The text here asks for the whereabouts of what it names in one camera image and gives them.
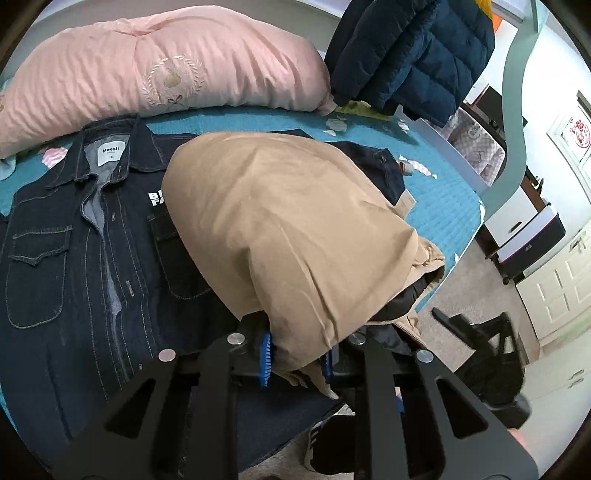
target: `denim jacket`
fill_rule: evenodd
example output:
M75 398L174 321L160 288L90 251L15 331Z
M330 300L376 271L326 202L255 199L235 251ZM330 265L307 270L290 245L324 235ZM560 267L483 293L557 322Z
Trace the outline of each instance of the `denim jacket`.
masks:
M195 351L235 327L160 191L193 137L154 135L139 117L90 124L14 197L0 254L0 385L46 462L160 349Z

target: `door panel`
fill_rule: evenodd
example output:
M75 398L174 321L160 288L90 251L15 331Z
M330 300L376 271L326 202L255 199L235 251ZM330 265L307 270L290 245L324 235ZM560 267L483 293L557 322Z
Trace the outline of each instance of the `door panel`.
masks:
M591 222L517 290L540 340L591 307Z

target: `pink pillow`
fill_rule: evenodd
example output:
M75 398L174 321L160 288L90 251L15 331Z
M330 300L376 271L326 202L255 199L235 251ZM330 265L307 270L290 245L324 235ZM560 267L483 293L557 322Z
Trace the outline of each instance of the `pink pillow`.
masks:
M218 105L329 113L311 42L217 6L69 28L45 40L0 103L0 158L123 113Z

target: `jacket collar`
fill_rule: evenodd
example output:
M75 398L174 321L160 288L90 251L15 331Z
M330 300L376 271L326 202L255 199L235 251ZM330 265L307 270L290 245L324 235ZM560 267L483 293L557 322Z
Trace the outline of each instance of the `jacket collar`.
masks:
M111 175L111 183L125 180L129 168L143 172L166 170L167 164L154 144L154 136L139 115L118 116L93 122L78 132L66 158L61 162L61 169L47 188L52 189L72 180L86 181L90 176L90 167L84 147L100 138L118 134L129 135L129 141L123 150L119 166Z

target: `white cabinet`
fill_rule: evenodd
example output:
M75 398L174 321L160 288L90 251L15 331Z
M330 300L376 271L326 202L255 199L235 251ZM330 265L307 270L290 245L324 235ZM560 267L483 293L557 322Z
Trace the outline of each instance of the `white cabinet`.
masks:
M553 391L571 390L583 382L591 382L591 330L560 350L542 357L525 368L523 394L529 400Z
M519 187L513 196L485 222L485 226L496 244L501 247L537 213L534 204Z
M531 417L519 430L540 476L562 455L589 413L591 378L584 375L579 380L530 400Z

